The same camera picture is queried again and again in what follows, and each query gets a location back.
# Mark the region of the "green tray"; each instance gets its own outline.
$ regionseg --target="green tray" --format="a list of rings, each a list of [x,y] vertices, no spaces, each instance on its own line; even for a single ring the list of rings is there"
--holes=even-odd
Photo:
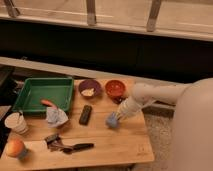
[[[72,78],[28,78],[13,105],[12,111],[22,110],[24,114],[46,112],[42,99],[48,99],[63,111],[68,112],[71,105],[74,81]]]

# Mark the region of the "sponge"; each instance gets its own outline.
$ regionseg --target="sponge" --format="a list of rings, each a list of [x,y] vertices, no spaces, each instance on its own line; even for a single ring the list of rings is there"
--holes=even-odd
[[[106,119],[106,125],[110,128],[118,127],[118,119],[116,117],[116,113],[112,112]]]

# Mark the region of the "food item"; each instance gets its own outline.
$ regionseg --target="food item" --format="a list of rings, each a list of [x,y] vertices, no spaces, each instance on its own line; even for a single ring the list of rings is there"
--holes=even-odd
[[[13,139],[6,144],[5,152],[10,157],[22,158],[26,155],[27,149],[20,139]]]
[[[89,118],[91,115],[91,111],[92,111],[92,106],[89,105],[85,105],[83,108],[83,111],[81,113],[81,117],[79,119],[79,123],[81,125],[87,125],[89,122]]]
[[[47,99],[42,99],[41,104],[57,109],[57,106],[53,102],[51,102],[50,100],[47,100]]]
[[[85,89],[81,92],[81,94],[83,94],[84,96],[93,96],[95,93],[95,89],[94,88],[90,88],[90,89]]]

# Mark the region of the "bowl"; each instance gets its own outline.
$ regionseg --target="bowl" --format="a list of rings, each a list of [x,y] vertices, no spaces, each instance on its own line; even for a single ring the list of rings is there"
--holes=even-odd
[[[99,96],[102,93],[101,84],[94,79],[87,79],[82,81],[78,90],[80,94],[85,98],[93,98]]]
[[[126,91],[126,87],[123,82],[119,80],[110,80],[105,85],[107,95],[111,99],[122,98]]]

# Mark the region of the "wooden countertop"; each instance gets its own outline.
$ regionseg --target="wooden countertop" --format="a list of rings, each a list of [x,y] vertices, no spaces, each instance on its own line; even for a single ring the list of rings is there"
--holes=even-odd
[[[127,95],[134,84],[132,79],[120,79],[127,88]],[[107,79],[98,80],[103,88]],[[119,129],[111,130],[105,125],[106,117],[116,111],[114,104],[103,92],[101,97],[85,100],[77,91],[79,81],[75,81],[75,93],[69,122],[61,129],[49,128],[45,119],[26,117],[29,131],[23,135],[11,132],[9,139],[19,137],[29,149],[21,161],[5,155],[0,159],[0,170],[40,170],[87,166],[106,166],[143,163],[154,160],[152,147],[143,114],[125,120]],[[93,107],[88,126],[78,124],[85,104]],[[94,143],[95,148],[71,155],[50,152],[44,138],[58,132],[64,144]]]

